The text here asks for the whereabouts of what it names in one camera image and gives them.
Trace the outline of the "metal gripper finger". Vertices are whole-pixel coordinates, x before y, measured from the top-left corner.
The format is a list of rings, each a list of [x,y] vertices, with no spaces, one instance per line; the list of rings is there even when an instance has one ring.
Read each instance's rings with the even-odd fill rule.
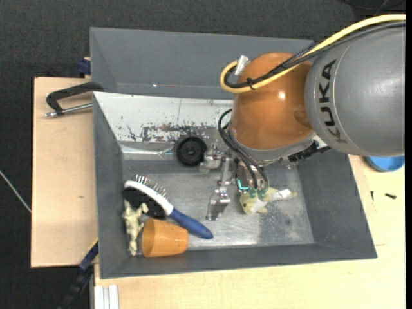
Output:
[[[209,221],[218,220],[231,199],[226,187],[219,187],[211,194],[208,202],[206,219]]]
[[[223,162],[225,153],[225,144],[211,144],[203,155],[203,161],[200,163],[199,172],[201,174],[208,174],[211,170],[219,168]]]

